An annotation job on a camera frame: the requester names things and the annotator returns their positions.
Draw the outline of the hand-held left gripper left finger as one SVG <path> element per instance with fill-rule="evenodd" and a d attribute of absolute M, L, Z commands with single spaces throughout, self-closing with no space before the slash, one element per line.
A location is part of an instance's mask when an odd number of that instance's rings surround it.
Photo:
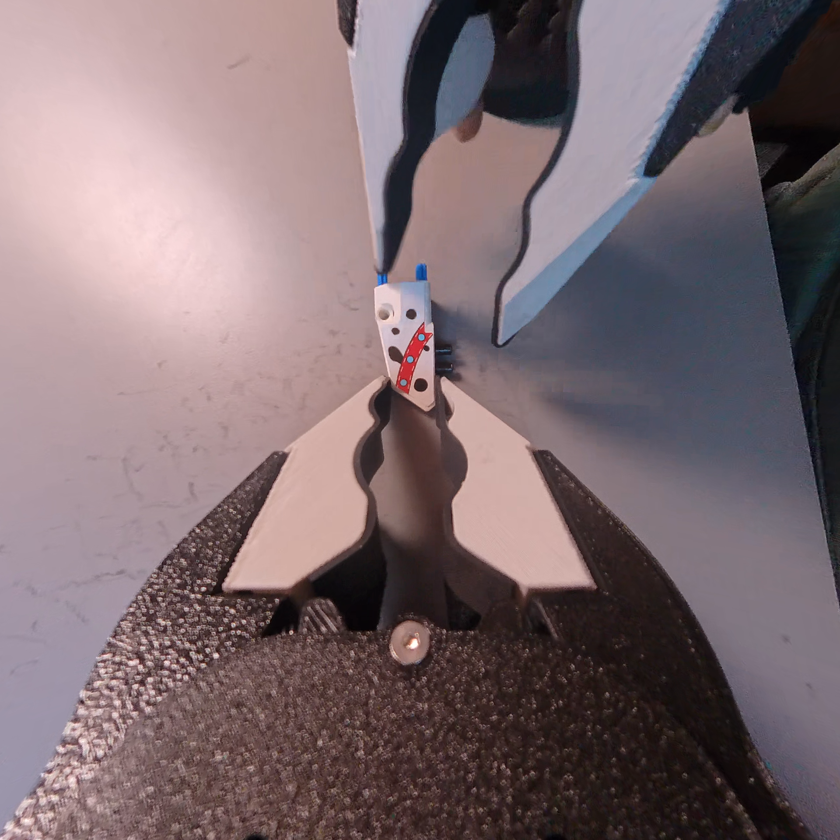
<path fill-rule="evenodd" d="M 295 440 L 222 589 L 382 606 L 386 562 L 371 480 L 384 460 L 390 383 L 378 377 Z"/>

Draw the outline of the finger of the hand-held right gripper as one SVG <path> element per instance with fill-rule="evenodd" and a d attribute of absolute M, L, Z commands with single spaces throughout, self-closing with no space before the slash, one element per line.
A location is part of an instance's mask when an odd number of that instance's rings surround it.
<path fill-rule="evenodd" d="M 346 3 L 346 42 L 374 264 L 392 270 L 429 146 L 461 123 L 487 84 L 487 3 Z"/>
<path fill-rule="evenodd" d="M 654 183 L 646 161 L 727 5 L 580 3 L 572 113 L 523 207 L 520 254 L 498 289 L 496 346 L 535 318 Z"/>

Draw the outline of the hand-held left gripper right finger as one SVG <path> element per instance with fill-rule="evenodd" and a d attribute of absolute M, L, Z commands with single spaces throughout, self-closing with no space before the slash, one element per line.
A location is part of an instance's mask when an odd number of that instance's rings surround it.
<path fill-rule="evenodd" d="M 525 598 L 593 591 L 595 579 L 530 442 L 451 381 L 438 382 L 438 400 L 457 546 Z"/>

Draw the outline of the white spotted toy panel assembly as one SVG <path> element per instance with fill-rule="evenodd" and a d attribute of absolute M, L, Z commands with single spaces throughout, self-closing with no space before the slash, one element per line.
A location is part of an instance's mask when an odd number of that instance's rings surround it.
<path fill-rule="evenodd" d="M 390 282 L 377 276 L 374 314 L 392 388 L 425 413 L 436 405 L 435 380 L 454 371 L 450 344 L 436 345 L 427 266 L 415 280 Z"/>

